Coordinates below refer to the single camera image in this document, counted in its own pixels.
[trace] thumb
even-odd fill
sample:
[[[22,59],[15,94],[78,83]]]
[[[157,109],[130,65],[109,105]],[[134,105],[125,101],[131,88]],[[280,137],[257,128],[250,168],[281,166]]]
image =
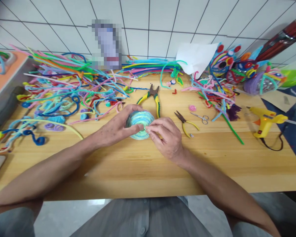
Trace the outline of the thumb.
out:
[[[157,144],[162,145],[163,144],[160,137],[154,131],[147,129],[146,132],[149,134],[149,137],[151,138],[151,140],[154,142],[155,145],[157,145]]]
[[[129,137],[131,135],[134,135],[134,134],[140,132],[143,129],[144,129],[144,125],[134,124],[133,126],[131,126],[129,128],[125,128],[125,134],[127,135],[127,137]]]

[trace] gray floor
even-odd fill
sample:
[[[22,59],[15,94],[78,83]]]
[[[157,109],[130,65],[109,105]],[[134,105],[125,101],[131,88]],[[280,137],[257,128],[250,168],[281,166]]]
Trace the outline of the gray floor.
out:
[[[281,193],[258,193],[252,196],[275,223],[281,223],[278,228],[291,236],[292,228],[296,230],[296,203]],[[213,236],[232,236],[225,214],[206,195],[187,196],[187,199],[190,210]],[[36,237],[68,237],[109,202],[110,199],[44,202],[34,224]],[[282,223],[288,224],[289,231],[285,230]]]

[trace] pipe cleaner spiral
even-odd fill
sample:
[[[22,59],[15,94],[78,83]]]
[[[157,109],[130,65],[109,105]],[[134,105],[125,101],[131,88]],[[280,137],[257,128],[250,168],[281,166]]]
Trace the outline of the pipe cleaner spiral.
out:
[[[140,132],[131,135],[131,138],[135,140],[144,140],[149,137],[148,133],[146,133],[146,126],[150,125],[152,121],[155,120],[155,118],[152,116],[151,113],[148,111],[134,111],[132,112],[127,121],[126,121],[126,127],[131,127],[135,124],[142,124],[144,125],[144,130],[141,130]]]

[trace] blurred bottle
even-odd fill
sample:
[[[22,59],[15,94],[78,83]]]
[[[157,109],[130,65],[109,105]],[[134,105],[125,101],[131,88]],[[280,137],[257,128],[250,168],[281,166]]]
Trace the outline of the blurred bottle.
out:
[[[296,20],[281,30],[277,35],[265,43],[257,57],[257,61],[268,60],[278,55],[284,49],[296,42]]]

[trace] scissors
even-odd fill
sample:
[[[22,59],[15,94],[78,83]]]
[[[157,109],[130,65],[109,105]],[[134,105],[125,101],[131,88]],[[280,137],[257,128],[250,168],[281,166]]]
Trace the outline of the scissors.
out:
[[[195,115],[196,117],[201,118],[202,119],[202,123],[204,125],[207,125],[208,124],[209,117],[207,115],[204,115],[203,117],[201,117],[201,116],[198,116],[197,114],[194,114],[194,113],[191,113],[191,114]]]
[[[198,126],[196,126],[194,123],[190,122],[190,121],[187,121],[178,111],[177,113],[175,113],[175,115],[181,120],[182,122],[182,129],[183,129],[183,132],[185,133],[185,135],[187,135],[189,138],[191,138],[191,136],[186,132],[185,130],[185,124],[184,123],[190,123],[192,125],[194,125],[194,127],[196,127],[197,130],[200,130]]]

